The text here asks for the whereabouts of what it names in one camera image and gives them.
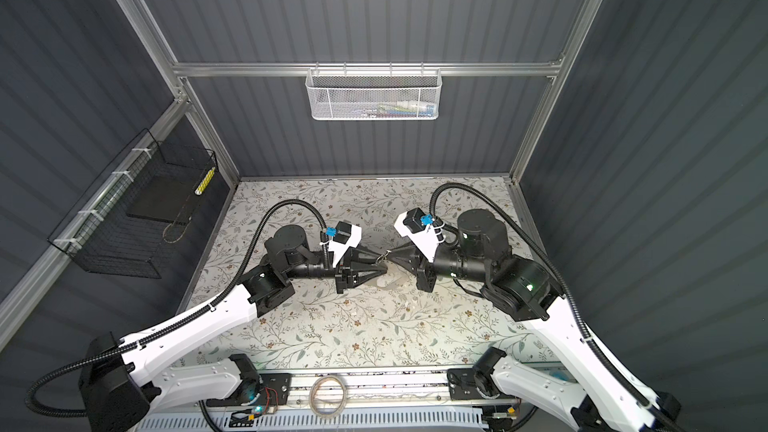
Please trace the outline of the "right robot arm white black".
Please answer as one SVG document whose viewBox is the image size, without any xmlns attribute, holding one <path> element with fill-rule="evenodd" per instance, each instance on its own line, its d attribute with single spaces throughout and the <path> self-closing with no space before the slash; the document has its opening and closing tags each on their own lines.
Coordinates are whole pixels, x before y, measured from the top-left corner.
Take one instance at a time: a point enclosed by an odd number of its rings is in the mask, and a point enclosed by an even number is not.
<svg viewBox="0 0 768 432">
<path fill-rule="evenodd" d="M 478 294 L 553 351 L 571 374 L 557 380 L 497 347 L 475 363 L 474 383 L 487 398 L 516 396 L 577 431 L 674 431 L 679 402 L 638 380 L 573 314 L 563 285 L 542 264 L 513 253 L 507 230 L 516 223 L 501 209 L 471 209 L 458 218 L 457 241 L 447 224 L 419 208 L 394 227 L 409 239 L 392 261 L 430 292 L 439 277 L 478 282 Z"/>
</svg>

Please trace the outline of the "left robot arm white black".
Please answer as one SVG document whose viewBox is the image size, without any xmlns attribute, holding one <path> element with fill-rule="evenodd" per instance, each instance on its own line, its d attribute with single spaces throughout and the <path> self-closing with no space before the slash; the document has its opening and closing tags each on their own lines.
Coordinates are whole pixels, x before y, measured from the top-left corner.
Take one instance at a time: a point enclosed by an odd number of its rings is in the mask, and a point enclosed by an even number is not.
<svg viewBox="0 0 768 432">
<path fill-rule="evenodd" d="M 261 261 L 237 281 L 225 298 L 212 298 L 172 319 L 116 340 L 107 334 L 90 351 L 130 346 L 99 364 L 86 366 L 78 387 L 94 431 L 127 431 L 152 412 L 199 401 L 251 407 L 263 412 L 279 401 L 244 353 L 212 365 L 176 366 L 200 345 L 276 309 L 295 293 L 296 279 L 331 278 L 337 293 L 384 275 L 386 265 L 361 246 L 362 230 L 340 222 L 316 251 L 298 225 L 281 227 L 266 243 Z"/>
</svg>

